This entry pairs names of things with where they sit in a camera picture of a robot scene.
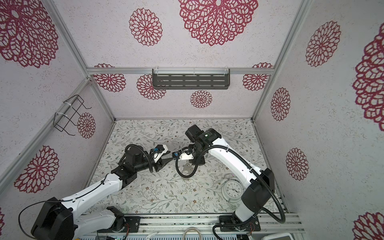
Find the silver metal key bottle opener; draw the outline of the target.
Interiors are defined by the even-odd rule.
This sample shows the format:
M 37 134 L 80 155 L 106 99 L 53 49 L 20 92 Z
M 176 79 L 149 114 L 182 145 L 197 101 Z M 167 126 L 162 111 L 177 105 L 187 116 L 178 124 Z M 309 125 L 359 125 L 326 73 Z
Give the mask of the silver metal key bottle opener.
M 190 163 L 185 163 L 180 167 L 180 172 L 187 176 L 190 175 L 194 171 L 195 166 L 191 165 Z

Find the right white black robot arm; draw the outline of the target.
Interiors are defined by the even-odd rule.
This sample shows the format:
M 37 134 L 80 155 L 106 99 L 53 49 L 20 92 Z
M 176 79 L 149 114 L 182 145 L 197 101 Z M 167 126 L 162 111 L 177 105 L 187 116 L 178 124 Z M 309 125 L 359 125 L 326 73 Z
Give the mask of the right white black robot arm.
M 275 195 L 275 177 L 270 169 L 262 170 L 237 153 L 226 140 L 214 129 L 201 130 L 193 125 L 186 131 L 186 136 L 192 142 L 179 157 L 194 165 L 192 177 L 198 166 L 204 164 L 205 154 L 210 154 L 222 162 L 237 177 L 244 193 L 240 194 L 240 205 L 233 213 L 233 222 L 241 223 L 251 216 L 257 215 L 269 199 L 279 202 Z

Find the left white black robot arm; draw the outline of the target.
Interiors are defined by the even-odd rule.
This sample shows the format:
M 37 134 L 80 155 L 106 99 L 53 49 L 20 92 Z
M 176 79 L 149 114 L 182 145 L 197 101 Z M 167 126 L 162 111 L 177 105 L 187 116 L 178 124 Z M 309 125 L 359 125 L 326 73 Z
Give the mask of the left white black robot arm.
M 99 230 L 122 232 L 128 226 L 125 215 L 116 207 L 87 215 L 90 207 L 116 193 L 130 183 L 138 172 L 150 170 L 158 172 L 170 161 L 179 156 L 170 151 L 165 145 L 158 145 L 149 152 L 141 146 L 130 144 L 126 146 L 118 166 L 107 174 L 101 181 L 82 191 L 59 200 L 51 198 L 45 201 L 32 229 L 31 234 L 36 240 L 74 240 L 82 235 Z

